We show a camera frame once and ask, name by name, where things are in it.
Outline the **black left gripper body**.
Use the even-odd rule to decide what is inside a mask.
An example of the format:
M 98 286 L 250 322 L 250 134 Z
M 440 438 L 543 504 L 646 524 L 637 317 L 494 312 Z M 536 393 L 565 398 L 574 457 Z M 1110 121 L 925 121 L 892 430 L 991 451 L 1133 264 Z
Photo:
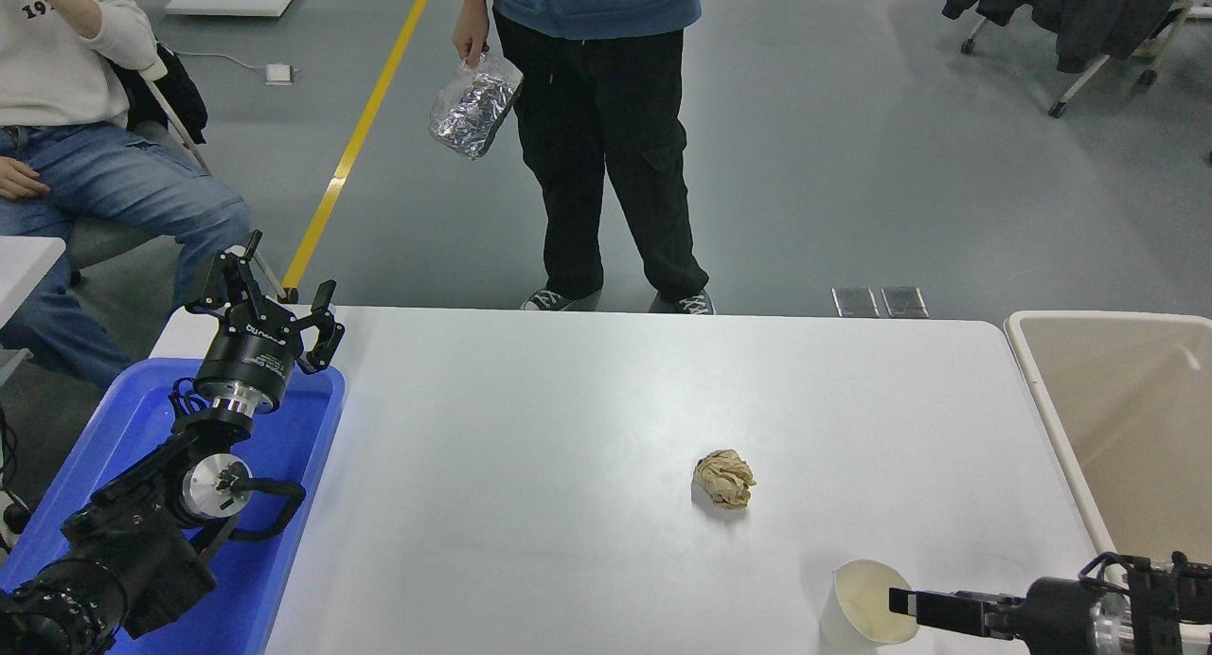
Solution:
M 199 386 L 238 382 L 282 395 L 301 352 L 298 334 L 287 334 L 292 314 L 278 304 L 233 304 L 196 375 Z

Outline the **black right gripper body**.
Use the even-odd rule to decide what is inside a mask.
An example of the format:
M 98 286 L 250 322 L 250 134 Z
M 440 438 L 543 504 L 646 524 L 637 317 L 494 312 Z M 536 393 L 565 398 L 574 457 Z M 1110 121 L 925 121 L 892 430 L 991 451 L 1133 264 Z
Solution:
M 1094 606 L 1099 590 L 1044 577 L 1027 590 L 1021 605 L 1021 639 L 1030 654 L 1094 653 Z

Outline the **person's right hand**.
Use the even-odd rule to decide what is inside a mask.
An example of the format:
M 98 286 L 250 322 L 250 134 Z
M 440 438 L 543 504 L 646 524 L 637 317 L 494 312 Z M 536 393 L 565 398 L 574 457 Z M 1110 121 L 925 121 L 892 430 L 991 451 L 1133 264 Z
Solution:
M 0 194 L 5 201 L 29 203 L 48 194 L 48 186 L 40 181 L 40 175 L 13 158 L 0 158 Z
M 488 8 L 482 5 L 461 8 L 452 44 L 459 59 L 471 69 L 481 64 L 482 55 L 488 51 Z

